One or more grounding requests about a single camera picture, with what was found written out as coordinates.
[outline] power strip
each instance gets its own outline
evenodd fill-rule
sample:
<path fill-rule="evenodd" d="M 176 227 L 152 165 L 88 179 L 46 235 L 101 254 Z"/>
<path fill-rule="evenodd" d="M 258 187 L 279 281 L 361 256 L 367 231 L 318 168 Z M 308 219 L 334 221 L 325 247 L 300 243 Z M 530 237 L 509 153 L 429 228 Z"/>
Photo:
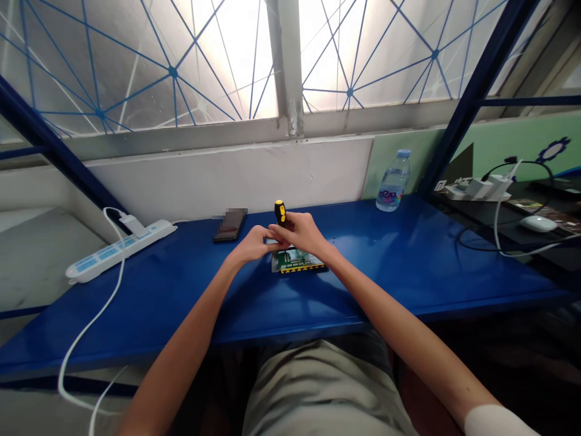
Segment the power strip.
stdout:
<path fill-rule="evenodd" d="M 123 240 L 125 244 L 125 258 L 153 244 L 156 240 L 175 232 L 176 229 L 177 227 L 169 221 L 159 220 L 147 226 L 147 233 L 142 237 L 137 237 L 134 234 L 126 237 Z M 93 280 L 102 272 L 121 262 L 122 251 L 123 245 L 121 242 L 116 242 L 72 264 L 67 268 L 67 272 L 65 273 L 70 279 L 69 283 L 87 283 Z"/>
<path fill-rule="evenodd" d="M 459 201 L 488 201 L 488 202 L 497 202 L 498 198 L 474 198 L 473 196 L 466 193 L 466 191 L 459 190 L 456 187 L 445 187 L 445 194 L 450 200 L 459 200 Z M 510 199 L 511 195 L 509 193 L 502 194 L 502 201 L 506 201 Z"/>

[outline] phone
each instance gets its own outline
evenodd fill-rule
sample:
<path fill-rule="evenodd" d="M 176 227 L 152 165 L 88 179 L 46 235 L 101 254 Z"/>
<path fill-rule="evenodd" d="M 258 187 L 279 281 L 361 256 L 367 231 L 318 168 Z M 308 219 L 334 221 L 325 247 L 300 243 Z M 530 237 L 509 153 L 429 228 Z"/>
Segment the phone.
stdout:
<path fill-rule="evenodd" d="M 240 227 L 242 227 L 247 213 L 248 209 L 228 209 L 212 241 L 226 242 L 237 240 L 240 234 Z"/>

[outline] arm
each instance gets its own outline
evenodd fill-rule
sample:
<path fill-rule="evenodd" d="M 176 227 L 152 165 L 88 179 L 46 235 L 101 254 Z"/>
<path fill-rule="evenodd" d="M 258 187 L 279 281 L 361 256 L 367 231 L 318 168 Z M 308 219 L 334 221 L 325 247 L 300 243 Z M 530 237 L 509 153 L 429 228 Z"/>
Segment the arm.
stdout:
<path fill-rule="evenodd" d="M 270 229 L 321 259 L 366 313 L 379 334 L 442 401 L 464 428 L 479 405 L 501 405 L 460 359 L 426 325 L 354 267 L 319 232 L 310 214 L 287 212 L 287 229 Z"/>
<path fill-rule="evenodd" d="M 164 435 L 208 351 L 216 318 L 228 288 L 240 268 L 288 244 L 264 244 L 264 238 L 282 239 L 261 226 L 228 255 L 202 296 L 163 348 L 125 414 L 119 435 Z"/>

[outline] plastic bottle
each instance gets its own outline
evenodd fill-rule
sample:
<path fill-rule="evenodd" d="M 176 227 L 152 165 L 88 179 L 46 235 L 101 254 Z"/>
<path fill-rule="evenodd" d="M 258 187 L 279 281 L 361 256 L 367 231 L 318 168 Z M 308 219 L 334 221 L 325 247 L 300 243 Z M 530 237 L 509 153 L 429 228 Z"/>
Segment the plastic bottle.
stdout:
<path fill-rule="evenodd" d="M 407 181 L 410 179 L 411 150 L 398 150 L 398 155 L 387 169 L 377 194 L 377 209 L 393 212 L 399 207 Z"/>

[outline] computer mouse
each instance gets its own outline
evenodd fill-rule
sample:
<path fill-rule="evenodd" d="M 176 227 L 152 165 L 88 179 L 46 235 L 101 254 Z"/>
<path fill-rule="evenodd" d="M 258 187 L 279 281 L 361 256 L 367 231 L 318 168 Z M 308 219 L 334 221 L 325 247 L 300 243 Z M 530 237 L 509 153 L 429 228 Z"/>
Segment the computer mouse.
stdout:
<path fill-rule="evenodd" d="M 520 220 L 520 225 L 539 233 L 546 233 L 557 228 L 557 223 L 555 221 L 536 215 L 523 218 Z"/>

